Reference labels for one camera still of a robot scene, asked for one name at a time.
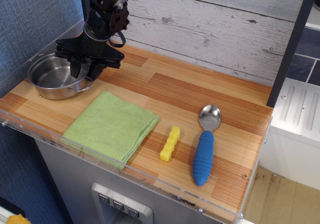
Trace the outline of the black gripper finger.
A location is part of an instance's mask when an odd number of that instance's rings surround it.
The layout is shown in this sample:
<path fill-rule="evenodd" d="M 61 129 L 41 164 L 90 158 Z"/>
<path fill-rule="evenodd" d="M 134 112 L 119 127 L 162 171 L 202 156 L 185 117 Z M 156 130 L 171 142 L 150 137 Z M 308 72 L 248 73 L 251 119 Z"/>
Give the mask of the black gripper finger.
<path fill-rule="evenodd" d="M 81 71 L 81 63 L 77 60 L 71 60 L 70 62 L 70 74 L 73 78 L 78 78 Z"/>
<path fill-rule="evenodd" d="M 87 79 L 89 81 L 95 81 L 99 75 L 104 70 L 105 66 L 103 64 L 90 64 L 90 68 L 87 74 Z"/>

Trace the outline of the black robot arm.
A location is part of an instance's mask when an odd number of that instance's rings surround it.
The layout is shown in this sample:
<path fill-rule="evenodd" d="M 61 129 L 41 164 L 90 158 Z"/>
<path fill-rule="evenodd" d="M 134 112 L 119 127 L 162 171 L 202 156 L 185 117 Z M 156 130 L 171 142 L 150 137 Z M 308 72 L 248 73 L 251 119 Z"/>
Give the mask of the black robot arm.
<path fill-rule="evenodd" d="M 77 78 L 84 65 L 94 81 L 107 68 L 118 69 L 124 54 L 118 51 L 126 40 L 121 33 L 128 24 L 128 0 L 89 0 L 83 32 L 76 38 L 56 41 L 55 56 L 67 59 L 70 74 Z"/>

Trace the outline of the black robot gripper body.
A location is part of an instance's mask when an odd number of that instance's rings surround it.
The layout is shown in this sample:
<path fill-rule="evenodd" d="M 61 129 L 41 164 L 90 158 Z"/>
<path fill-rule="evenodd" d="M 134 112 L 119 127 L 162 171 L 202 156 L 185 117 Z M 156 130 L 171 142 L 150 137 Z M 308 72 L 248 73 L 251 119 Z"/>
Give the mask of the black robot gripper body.
<path fill-rule="evenodd" d="M 77 60 L 82 65 L 103 64 L 104 68 L 116 68 L 121 65 L 124 54 L 107 44 L 106 40 L 95 40 L 86 32 L 69 39 L 58 39 L 55 42 L 55 55 L 60 58 Z"/>

